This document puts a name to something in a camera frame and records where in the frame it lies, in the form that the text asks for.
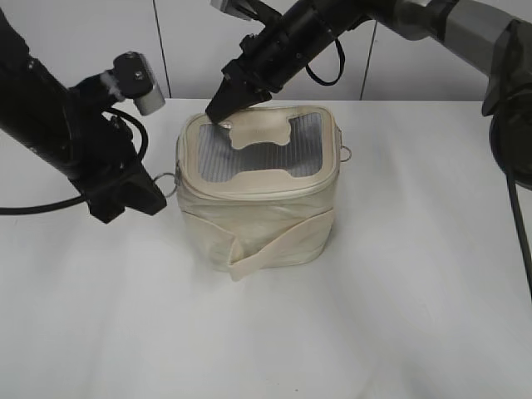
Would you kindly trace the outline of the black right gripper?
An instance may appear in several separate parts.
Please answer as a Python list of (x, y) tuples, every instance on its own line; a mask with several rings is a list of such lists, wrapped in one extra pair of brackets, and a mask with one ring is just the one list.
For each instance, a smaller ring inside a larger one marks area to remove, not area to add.
[(223, 69), (205, 109), (214, 124), (272, 99), (328, 46), (328, 27), (315, 16), (283, 16), (240, 43), (242, 53)]

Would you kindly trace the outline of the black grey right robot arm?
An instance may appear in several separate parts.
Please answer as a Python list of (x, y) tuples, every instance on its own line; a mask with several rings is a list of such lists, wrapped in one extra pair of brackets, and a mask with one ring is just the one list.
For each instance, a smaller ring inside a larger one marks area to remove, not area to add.
[(452, 87), (474, 86), (490, 118), (498, 166), (531, 186), (531, 24), (483, 1), (297, 1), (278, 12), (260, 1), (217, 1), (229, 15), (261, 22), (222, 71), (206, 112), (220, 122), (269, 101), (342, 35), (374, 22), (389, 39), (395, 63), (412, 45), (414, 72), (429, 68)]

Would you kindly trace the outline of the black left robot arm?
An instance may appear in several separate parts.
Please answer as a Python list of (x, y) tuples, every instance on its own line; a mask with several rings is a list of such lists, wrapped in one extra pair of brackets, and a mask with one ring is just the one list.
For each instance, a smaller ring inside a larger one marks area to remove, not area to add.
[(126, 209), (155, 215), (165, 195), (143, 165), (146, 128), (114, 107), (133, 101), (143, 116), (165, 104), (149, 62), (139, 52), (119, 55), (112, 68), (63, 86), (1, 18), (1, 129), (58, 170), (79, 195), (53, 204), (3, 207), (3, 216), (44, 214), (87, 204), (108, 224)]

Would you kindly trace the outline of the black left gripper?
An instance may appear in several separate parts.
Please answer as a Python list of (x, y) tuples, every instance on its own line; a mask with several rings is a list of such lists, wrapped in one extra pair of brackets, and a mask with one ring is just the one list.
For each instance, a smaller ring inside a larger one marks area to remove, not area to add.
[(165, 195), (138, 160), (70, 182), (84, 198), (90, 214), (104, 224), (127, 209), (155, 215), (167, 206)]

